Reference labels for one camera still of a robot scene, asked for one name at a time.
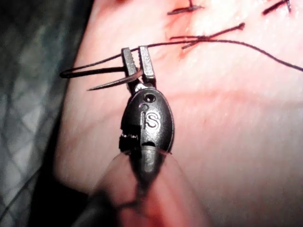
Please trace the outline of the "left arm needle driver jaw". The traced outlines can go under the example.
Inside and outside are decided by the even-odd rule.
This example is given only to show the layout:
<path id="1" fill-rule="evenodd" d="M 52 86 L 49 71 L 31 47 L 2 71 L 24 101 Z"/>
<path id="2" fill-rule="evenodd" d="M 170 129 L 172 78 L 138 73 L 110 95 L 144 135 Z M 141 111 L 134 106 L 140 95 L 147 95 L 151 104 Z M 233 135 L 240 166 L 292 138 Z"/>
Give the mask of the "left arm needle driver jaw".
<path id="1" fill-rule="evenodd" d="M 129 87 L 140 87 L 142 85 L 139 77 L 142 76 L 143 70 L 138 69 L 135 65 L 131 50 L 123 48 L 121 50 L 123 65 L 125 67 L 125 81 Z"/>
<path id="2" fill-rule="evenodd" d="M 147 46 L 139 46 L 140 68 L 143 71 L 144 83 L 156 84 L 156 77 L 152 65 L 152 60 Z"/>

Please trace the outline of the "left arm needle driver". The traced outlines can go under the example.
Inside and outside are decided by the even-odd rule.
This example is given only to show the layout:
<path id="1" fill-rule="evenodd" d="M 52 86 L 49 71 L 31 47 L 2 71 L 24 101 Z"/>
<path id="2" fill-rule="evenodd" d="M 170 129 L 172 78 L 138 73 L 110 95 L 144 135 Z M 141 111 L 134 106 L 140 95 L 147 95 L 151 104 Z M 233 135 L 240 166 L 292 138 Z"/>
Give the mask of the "left arm needle driver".
<path id="1" fill-rule="evenodd" d="M 174 120 L 165 96 L 154 87 L 143 87 L 129 99 L 121 120 L 119 149 L 124 152 L 153 144 L 170 151 L 174 140 Z"/>

